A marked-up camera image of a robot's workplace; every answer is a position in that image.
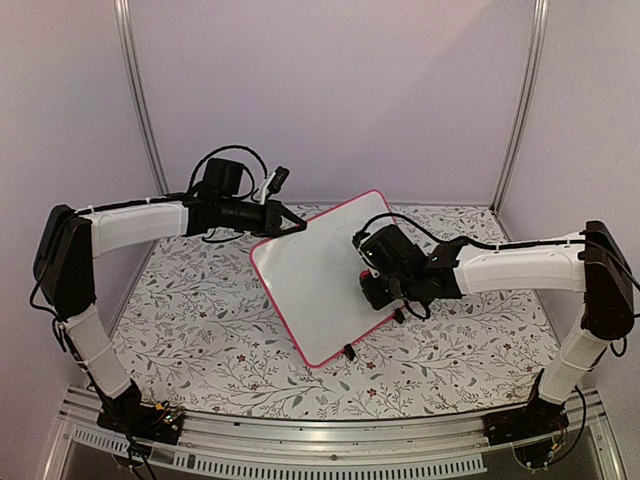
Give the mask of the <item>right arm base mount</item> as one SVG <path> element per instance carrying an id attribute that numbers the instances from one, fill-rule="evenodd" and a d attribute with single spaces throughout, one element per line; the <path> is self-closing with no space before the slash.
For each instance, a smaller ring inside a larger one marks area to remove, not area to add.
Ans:
<path id="1" fill-rule="evenodd" d="M 562 430 L 569 425 L 564 407 L 534 395 L 524 406 L 484 415 L 484 436 L 495 446 Z"/>

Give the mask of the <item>red black whiteboard eraser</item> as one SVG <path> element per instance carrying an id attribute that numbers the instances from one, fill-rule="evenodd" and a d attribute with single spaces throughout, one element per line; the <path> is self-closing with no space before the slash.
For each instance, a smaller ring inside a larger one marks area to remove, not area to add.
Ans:
<path id="1" fill-rule="evenodd" d="M 369 279 L 375 280 L 376 278 L 377 278 L 377 276 L 369 269 L 364 270 L 359 274 L 359 280 L 360 281 L 365 281 L 365 280 L 369 280 Z"/>

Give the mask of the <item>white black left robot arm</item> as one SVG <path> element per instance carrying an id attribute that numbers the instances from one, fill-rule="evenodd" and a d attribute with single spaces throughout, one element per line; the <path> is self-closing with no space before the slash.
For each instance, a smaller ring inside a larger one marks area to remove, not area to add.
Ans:
<path id="1" fill-rule="evenodd" d="M 34 291 L 44 298 L 35 310 L 52 317 L 61 349 L 72 356 L 95 390 L 113 401 L 111 419 L 128 434 L 148 426 L 148 412 L 120 361 L 98 306 L 100 261 L 114 252 L 164 239 L 207 236 L 227 229 L 274 239 L 301 232 L 305 220 L 277 199 L 290 171 L 279 166 L 264 174 L 246 194 L 239 189 L 244 164 L 212 157 L 196 168 L 200 178 L 163 196 L 74 208 L 54 206 L 35 254 Z"/>

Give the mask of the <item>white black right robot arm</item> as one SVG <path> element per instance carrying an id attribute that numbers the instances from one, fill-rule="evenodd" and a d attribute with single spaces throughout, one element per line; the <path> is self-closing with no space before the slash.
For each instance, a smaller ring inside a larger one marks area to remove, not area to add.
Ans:
<path id="1" fill-rule="evenodd" d="M 428 309 L 439 299 L 500 290 L 565 290 L 584 304 L 559 353 L 539 374 L 517 427 L 537 436 L 552 424 L 560 406 L 599 361 L 609 345 L 625 338 L 637 314 L 639 284 L 600 221 L 564 237 L 486 244 L 467 236 L 438 240 L 430 252 L 395 224 L 370 234 L 357 231 L 352 244 L 367 266 L 359 277 L 375 310 L 394 301 Z"/>

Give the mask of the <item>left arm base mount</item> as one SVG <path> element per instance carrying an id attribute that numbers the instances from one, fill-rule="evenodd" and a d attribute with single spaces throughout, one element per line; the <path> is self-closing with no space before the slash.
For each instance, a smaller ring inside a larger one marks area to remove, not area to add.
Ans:
<path id="1" fill-rule="evenodd" d="M 137 400 L 124 403 L 112 401 L 102 405 L 97 425 L 132 437 L 176 445 L 184 423 L 182 407 L 144 404 Z"/>

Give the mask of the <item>pink framed whiteboard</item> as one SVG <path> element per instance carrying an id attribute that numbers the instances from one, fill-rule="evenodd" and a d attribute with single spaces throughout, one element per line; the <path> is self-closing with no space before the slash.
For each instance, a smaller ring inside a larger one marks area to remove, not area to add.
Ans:
<path id="1" fill-rule="evenodd" d="M 359 284 L 368 267 L 352 244 L 370 218 L 390 210 L 381 192 L 369 190 L 311 216 L 304 231 L 251 250 L 251 264 L 308 367 L 325 365 L 403 306 L 373 309 Z"/>

